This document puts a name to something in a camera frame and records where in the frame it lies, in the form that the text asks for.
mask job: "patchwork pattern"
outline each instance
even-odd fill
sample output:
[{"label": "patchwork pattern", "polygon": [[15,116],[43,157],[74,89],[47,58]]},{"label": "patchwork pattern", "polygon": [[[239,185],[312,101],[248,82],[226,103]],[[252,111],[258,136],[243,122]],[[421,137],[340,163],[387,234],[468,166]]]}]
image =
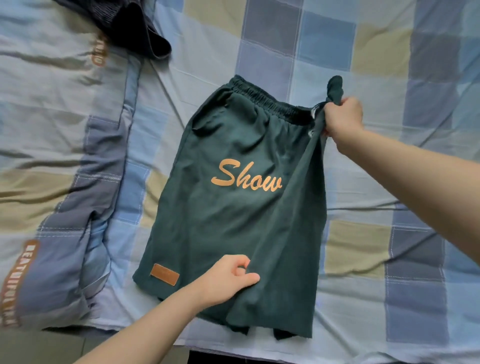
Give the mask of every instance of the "patchwork pattern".
[{"label": "patchwork pattern", "polygon": [[[369,130],[480,161],[476,0],[152,0],[148,9],[172,44],[169,62],[108,45],[104,67],[91,62],[98,34],[84,18],[47,0],[8,0],[1,9],[0,183],[16,197],[0,192],[13,211],[0,218],[0,278],[24,242],[37,239],[29,272],[54,282],[45,291],[54,299],[37,306],[25,276],[23,325],[68,323],[88,311],[92,295],[87,323],[107,329],[157,304],[131,275],[184,125],[235,73],[308,107],[339,74],[346,95],[362,100]],[[332,141],[324,173],[329,222],[313,340],[273,342],[260,328],[244,338],[196,321],[179,343],[294,363],[385,355],[478,362],[478,266]],[[51,261],[68,279],[45,272]]]}]

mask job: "person's right arm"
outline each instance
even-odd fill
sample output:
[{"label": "person's right arm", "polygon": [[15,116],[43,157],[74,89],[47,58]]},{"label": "person's right arm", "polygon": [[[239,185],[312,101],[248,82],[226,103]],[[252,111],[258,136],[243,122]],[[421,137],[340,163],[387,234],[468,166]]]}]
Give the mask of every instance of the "person's right arm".
[{"label": "person's right arm", "polygon": [[340,153],[480,264],[480,164],[364,130],[353,97],[328,103],[325,116]]}]

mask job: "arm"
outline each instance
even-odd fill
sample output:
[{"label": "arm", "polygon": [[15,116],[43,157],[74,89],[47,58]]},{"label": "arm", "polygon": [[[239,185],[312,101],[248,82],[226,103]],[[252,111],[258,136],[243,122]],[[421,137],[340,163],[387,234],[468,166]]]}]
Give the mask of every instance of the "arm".
[{"label": "arm", "polygon": [[480,164],[364,130],[354,98],[327,104],[325,115],[342,154],[480,264]]},{"label": "arm", "polygon": [[157,364],[178,335],[202,310],[231,298],[260,279],[245,274],[250,260],[225,255],[204,275],[164,300],[133,325],[97,346],[76,364]]}]

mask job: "forearm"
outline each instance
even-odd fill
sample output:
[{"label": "forearm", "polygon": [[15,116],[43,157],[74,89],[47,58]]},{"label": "forearm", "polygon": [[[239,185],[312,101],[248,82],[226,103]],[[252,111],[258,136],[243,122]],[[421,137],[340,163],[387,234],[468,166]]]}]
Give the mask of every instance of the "forearm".
[{"label": "forearm", "polygon": [[157,364],[204,307],[190,285],[82,357],[78,364]]},{"label": "forearm", "polygon": [[362,131],[343,153],[480,263],[480,165]]}]

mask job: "person's left arm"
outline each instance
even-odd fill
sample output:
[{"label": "person's left arm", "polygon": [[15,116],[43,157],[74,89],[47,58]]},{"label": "person's left arm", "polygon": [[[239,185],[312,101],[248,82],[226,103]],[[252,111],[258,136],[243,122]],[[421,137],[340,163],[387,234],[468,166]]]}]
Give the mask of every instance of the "person's left arm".
[{"label": "person's left arm", "polygon": [[172,294],[76,364],[158,364],[200,311],[258,282],[258,274],[245,273],[249,262],[244,255],[223,256],[193,283]]}]

